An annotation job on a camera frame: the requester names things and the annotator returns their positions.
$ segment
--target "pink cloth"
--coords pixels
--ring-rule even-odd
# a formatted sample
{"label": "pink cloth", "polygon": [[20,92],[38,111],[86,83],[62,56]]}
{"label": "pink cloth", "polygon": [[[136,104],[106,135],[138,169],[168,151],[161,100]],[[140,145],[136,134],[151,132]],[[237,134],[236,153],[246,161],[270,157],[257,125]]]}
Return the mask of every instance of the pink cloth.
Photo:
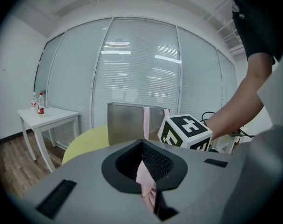
{"label": "pink cloth", "polygon": [[[164,115],[170,115],[168,109],[164,109]],[[149,126],[150,126],[150,108],[143,108],[143,134],[145,139],[149,139]],[[154,211],[156,199],[156,183],[153,180],[147,167],[141,161],[136,174],[136,182],[141,185],[141,198],[150,211]]]}

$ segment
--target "white ceiling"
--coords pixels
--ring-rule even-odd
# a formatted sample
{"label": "white ceiling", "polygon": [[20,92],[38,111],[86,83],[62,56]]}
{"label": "white ceiling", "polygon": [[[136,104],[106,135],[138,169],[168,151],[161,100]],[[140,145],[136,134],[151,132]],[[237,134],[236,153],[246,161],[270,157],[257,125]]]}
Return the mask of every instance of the white ceiling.
{"label": "white ceiling", "polygon": [[[228,44],[229,49],[241,44],[233,33],[234,23],[229,23],[232,18],[230,0],[167,0],[167,2],[189,10],[214,26]],[[33,28],[38,25],[41,27],[42,19],[33,15],[34,12],[38,13],[45,19],[45,24],[39,32],[48,37],[62,16],[88,3],[97,6],[98,0],[23,0],[19,6],[16,6],[14,13]]]}

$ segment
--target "white table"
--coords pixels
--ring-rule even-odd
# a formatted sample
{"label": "white table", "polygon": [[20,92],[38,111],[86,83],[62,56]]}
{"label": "white table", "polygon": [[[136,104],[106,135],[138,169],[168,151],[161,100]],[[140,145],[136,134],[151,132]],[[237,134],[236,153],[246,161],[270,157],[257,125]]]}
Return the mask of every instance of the white table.
{"label": "white table", "polygon": [[53,128],[63,125],[68,122],[73,122],[74,137],[77,138],[79,135],[78,134],[79,133],[79,129],[78,129],[79,113],[68,111],[68,110],[57,109],[53,107],[44,108],[44,112],[45,112],[44,117],[41,118],[41,117],[38,117],[38,115],[33,115],[30,109],[18,110],[18,114],[21,119],[21,126],[22,126],[24,140],[25,140],[26,146],[28,147],[31,157],[33,158],[33,160],[37,159],[29,143],[28,135],[26,133],[24,123],[26,123],[34,131],[35,139],[37,141],[42,157],[44,158],[45,163],[47,167],[49,168],[49,170],[53,172],[55,170],[55,167],[45,147],[45,143],[42,137],[42,132],[49,130],[52,145],[53,147],[55,147],[56,143],[55,143]]}

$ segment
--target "water bottle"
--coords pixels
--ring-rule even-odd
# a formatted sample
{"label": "water bottle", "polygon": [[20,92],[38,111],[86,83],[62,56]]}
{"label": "water bottle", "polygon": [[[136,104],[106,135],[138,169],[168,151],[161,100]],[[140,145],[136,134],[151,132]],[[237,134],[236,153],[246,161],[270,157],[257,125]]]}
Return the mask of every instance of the water bottle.
{"label": "water bottle", "polygon": [[33,98],[31,100],[30,111],[33,115],[38,114],[37,96],[35,92],[33,93]]}
{"label": "water bottle", "polygon": [[38,116],[44,117],[44,98],[43,93],[40,93],[40,96],[38,98]]}

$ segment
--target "person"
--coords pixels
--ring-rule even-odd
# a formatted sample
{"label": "person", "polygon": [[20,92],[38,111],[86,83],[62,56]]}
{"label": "person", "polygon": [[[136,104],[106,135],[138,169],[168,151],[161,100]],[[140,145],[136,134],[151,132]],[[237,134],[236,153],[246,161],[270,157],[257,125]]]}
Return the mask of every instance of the person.
{"label": "person", "polygon": [[283,54],[283,15],[271,0],[232,0],[233,21],[248,59],[246,77],[232,99],[206,125],[213,139],[234,132],[250,122],[263,108],[257,95],[272,72],[275,57]]}

